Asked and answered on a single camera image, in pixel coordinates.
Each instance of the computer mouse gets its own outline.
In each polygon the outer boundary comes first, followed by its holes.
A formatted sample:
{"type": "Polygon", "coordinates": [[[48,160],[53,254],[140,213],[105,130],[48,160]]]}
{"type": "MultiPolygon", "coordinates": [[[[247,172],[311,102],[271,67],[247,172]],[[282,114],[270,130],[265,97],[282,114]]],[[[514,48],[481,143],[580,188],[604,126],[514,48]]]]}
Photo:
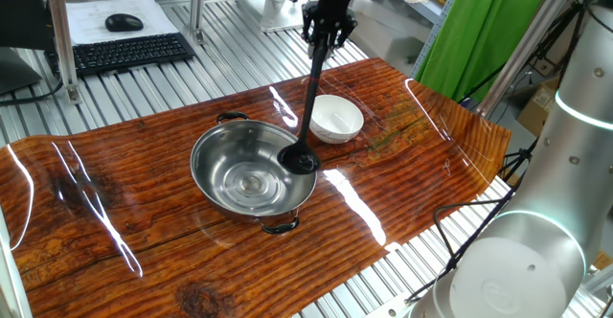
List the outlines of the computer mouse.
{"type": "Polygon", "coordinates": [[[104,21],[104,26],[110,32],[141,31],[143,21],[136,16],[118,13],[108,16],[104,21]]]}

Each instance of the glossy table surface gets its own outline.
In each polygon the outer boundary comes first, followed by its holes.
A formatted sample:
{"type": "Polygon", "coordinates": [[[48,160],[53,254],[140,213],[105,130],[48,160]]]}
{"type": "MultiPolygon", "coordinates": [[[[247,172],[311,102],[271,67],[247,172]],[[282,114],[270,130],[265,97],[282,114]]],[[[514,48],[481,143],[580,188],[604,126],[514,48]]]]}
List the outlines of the glossy table surface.
{"type": "Polygon", "coordinates": [[[295,133],[305,86],[2,148],[2,210],[33,314],[289,316],[427,228],[436,207],[474,199],[501,165],[507,130],[364,60],[322,76],[320,94],[353,101],[365,124],[344,145],[309,139],[324,168],[301,225],[270,236],[222,216],[191,178],[193,144],[228,110],[295,133]]]}

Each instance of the keyboard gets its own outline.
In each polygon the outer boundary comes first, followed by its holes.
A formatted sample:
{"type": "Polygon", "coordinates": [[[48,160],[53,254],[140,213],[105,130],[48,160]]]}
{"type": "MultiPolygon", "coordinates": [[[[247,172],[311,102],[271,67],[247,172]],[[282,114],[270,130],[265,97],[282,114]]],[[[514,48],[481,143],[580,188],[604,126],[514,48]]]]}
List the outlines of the keyboard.
{"type": "MultiPolygon", "coordinates": [[[[193,57],[182,34],[161,34],[73,46],[77,75],[127,72],[128,68],[193,57]]],[[[45,52],[52,73],[59,77],[55,52],[45,52]]]]}

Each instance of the white bowl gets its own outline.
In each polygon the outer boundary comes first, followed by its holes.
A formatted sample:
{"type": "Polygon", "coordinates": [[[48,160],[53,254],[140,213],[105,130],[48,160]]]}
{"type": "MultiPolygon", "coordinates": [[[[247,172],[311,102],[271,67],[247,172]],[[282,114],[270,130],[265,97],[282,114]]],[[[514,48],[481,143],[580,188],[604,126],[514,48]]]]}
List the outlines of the white bowl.
{"type": "Polygon", "coordinates": [[[357,135],[364,125],[362,111],[347,99],[321,95],[315,98],[310,130],[329,144],[342,144],[357,135]]]}

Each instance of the green curtain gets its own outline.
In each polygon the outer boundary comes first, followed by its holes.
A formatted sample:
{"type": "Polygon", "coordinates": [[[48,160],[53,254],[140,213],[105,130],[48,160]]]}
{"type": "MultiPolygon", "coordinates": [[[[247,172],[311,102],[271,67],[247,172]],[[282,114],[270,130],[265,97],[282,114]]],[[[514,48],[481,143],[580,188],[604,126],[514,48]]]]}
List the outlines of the green curtain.
{"type": "MultiPolygon", "coordinates": [[[[509,59],[540,0],[455,0],[416,80],[458,100],[509,59]]],[[[482,99],[492,79],[473,98],[482,99]]]]}

